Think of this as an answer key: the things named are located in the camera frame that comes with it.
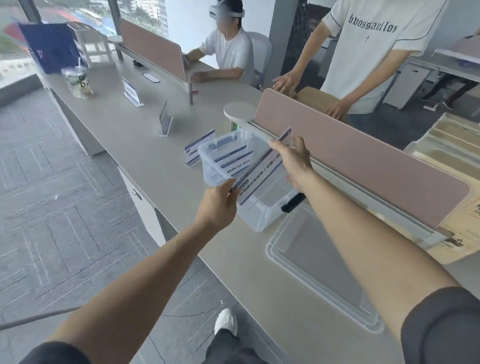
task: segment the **neck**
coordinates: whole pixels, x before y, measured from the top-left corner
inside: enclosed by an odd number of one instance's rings
[[[238,29],[237,27],[233,28],[233,29],[229,29],[227,31],[227,34],[225,35],[225,39],[226,40],[231,40],[233,38],[236,37],[236,35],[239,33],[240,29]]]

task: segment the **foot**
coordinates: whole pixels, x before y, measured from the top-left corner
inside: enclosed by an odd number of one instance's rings
[[[445,106],[449,110],[453,110],[452,104],[448,101],[442,101],[442,105]]]
[[[233,336],[237,335],[237,318],[229,308],[226,308],[218,315],[215,322],[215,335],[221,328],[226,328]]]

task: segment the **background desk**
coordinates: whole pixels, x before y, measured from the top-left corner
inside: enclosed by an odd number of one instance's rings
[[[480,64],[462,67],[457,59],[435,53],[427,59],[410,57],[407,65],[384,98],[384,103],[401,109],[414,95],[432,71],[440,71],[480,82]]]
[[[206,188],[201,164],[192,169],[183,164],[183,147],[214,128],[217,136],[226,133],[224,105],[243,101],[257,106],[262,94],[241,83],[214,81],[195,85],[199,93],[189,106],[176,81],[157,74],[162,82],[154,84],[142,72],[129,57],[117,61],[117,67],[91,70],[96,92],[91,100],[73,97],[60,75],[45,80],[138,193],[180,231],[194,220]],[[145,106],[136,108],[125,98],[120,75],[136,87]],[[174,121],[170,136],[160,138],[158,117],[165,99]],[[237,217],[200,257],[293,363],[402,363],[388,330],[366,332],[267,257],[265,246],[278,224],[255,233]]]

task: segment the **white chair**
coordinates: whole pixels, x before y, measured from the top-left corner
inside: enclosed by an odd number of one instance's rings
[[[270,39],[263,34],[256,32],[247,32],[247,34],[253,43],[255,75],[257,76],[258,85],[262,86],[265,80],[265,72],[270,63],[270,57],[272,56],[272,43],[270,43]]]

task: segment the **clear plastic storage box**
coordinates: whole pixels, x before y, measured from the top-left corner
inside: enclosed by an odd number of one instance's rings
[[[210,187],[228,178],[239,178],[269,148],[268,139],[260,132],[241,128],[199,146],[204,167],[204,180]],[[284,214],[281,210],[298,192],[286,180],[287,172],[280,166],[249,198],[238,207],[238,214],[253,230],[263,231]]]
[[[267,244],[267,254],[367,331],[385,325],[312,208],[301,204]]]

